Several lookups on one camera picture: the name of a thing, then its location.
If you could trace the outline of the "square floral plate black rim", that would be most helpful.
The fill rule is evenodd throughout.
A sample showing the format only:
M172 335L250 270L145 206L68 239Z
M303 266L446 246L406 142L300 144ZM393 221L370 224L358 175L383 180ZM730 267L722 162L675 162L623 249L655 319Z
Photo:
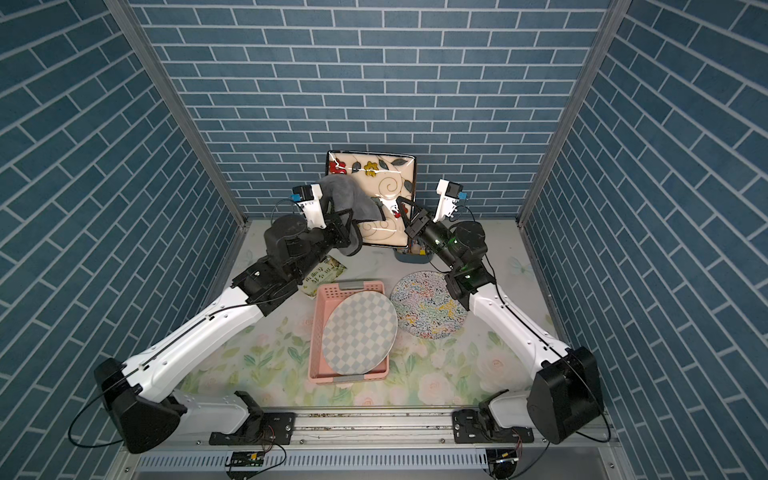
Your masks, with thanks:
M383 221L360 223L363 243L370 246L404 248L409 239L395 218L392 207L398 197L415 198L417 159L394 153L330 150L326 173L351 175L380 206Z

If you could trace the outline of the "grey green cleaning cloth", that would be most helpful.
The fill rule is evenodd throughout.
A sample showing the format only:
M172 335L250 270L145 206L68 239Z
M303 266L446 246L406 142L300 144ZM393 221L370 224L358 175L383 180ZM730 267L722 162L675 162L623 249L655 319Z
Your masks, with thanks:
M350 244L346 247L338 247L342 255L351 257L363 246L359 224L385 219L381 206L365 193L351 175L327 175L320 179L319 185L323 193L321 200L323 206L331 201L335 212L347 209L351 211L350 214L341 214L345 223L350 221L347 227Z

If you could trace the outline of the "round colourful squiggle plate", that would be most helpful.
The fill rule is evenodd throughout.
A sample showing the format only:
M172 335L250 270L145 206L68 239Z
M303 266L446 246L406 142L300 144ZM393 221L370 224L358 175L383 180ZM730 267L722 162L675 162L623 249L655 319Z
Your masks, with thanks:
M448 292L443 276L417 271L400 279L390 294L400 330L427 340L447 338L464 326L467 310Z

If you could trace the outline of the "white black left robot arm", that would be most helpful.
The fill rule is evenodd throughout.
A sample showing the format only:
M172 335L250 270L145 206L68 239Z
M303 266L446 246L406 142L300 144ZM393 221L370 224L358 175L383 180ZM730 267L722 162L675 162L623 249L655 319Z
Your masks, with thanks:
M278 218L264 234L265 256L210 305L146 350L98 365L100 398L127 450L144 453L172 437L199 434L224 445L261 441L263 411L248 393L199 397L176 388L215 350L297 293L331 250L357 252L353 238L362 219L351 208L334 207L319 225L303 214Z

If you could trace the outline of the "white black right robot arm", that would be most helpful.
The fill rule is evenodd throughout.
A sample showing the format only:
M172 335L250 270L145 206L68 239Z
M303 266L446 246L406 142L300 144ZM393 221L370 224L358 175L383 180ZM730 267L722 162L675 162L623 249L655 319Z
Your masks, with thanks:
M409 238L428 247L448 267L451 297L483 320L515 353L532 380L527 395L501 392L487 403L495 425L536 429L559 444L604 416L600 374L594 355L554 338L527 316L498 285L485 260L485 231L476 221L447 227L416 203L399 197Z

